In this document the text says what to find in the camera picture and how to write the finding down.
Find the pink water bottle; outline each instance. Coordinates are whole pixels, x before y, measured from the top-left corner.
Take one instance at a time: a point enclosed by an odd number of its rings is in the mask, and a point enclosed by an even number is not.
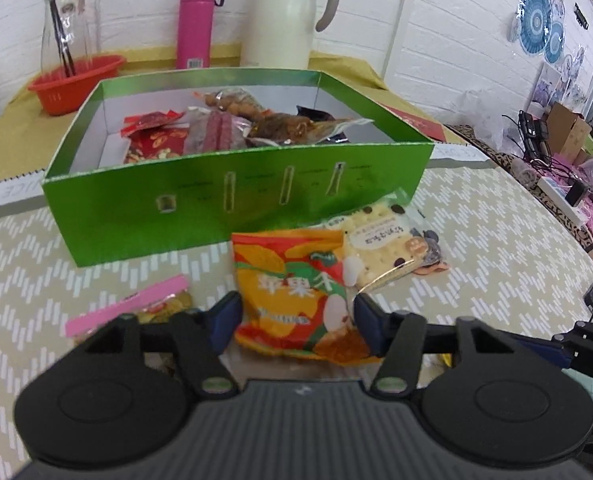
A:
[[[225,0],[180,0],[177,69],[210,66],[214,7]]]

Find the green cardboard box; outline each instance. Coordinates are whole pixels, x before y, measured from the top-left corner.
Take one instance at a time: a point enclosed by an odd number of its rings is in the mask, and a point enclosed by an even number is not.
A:
[[[351,143],[259,148],[122,164],[126,116],[203,105],[195,92],[243,87],[267,108],[296,105],[373,123]],[[74,261],[89,266],[312,224],[416,190],[433,143],[397,116],[321,72],[209,68],[99,83],[63,138],[43,180]]]

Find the decorative plate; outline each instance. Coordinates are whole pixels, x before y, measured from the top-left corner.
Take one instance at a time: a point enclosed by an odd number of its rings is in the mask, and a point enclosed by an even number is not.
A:
[[[561,65],[561,81],[566,83],[569,80],[569,75],[572,72],[572,54],[566,54]]]
[[[521,46],[532,56],[540,54],[550,38],[551,0],[521,0],[518,13]]]
[[[565,4],[563,0],[551,1],[551,18],[555,22],[563,23],[563,19],[565,18]]]
[[[561,22],[554,22],[551,24],[550,39],[545,46],[545,59],[548,63],[556,63],[563,53],[563,45],[565,44],[565,31]]]
[[[517,14],[512,19],[512,24],[509,26],[509,31],[507,32],[507,40],[510,43],[516,43],[518,37],[521,35],[521,19]]]

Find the table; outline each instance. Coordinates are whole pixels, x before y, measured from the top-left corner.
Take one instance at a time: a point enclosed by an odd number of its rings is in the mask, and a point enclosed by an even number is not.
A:
[[[440,236],[452,268],[376,291],[385,310],[405,308],[445,324],[475,315],[546,338],[589,318],[582,297],[593,282],[591,259],[505,171],[427,169],[414,203]],[[12,423],[14,399],[71,348],[63,336],[67,319],[179,272],[192,280],[201,308],[236,286],[227,243],[79,269],[48,209],[0,219],[0,479],[28,458]],[[369,381],[377,368],[270,359],[235,344],[223,359],[241,382],[267,376]]]

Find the red basket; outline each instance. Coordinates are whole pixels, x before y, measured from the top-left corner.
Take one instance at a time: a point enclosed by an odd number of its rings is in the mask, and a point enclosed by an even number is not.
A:
[[[91,60],[92,67],[81,73],[85,62],[78,61],[74,65],[78,75],[66,78],[63,67],[59,67],[36,78],[28,90],[36,92],[48,114],[65,115],[77,111],[99,81],[116,77],[125,62],[123,56],[97,56]]]

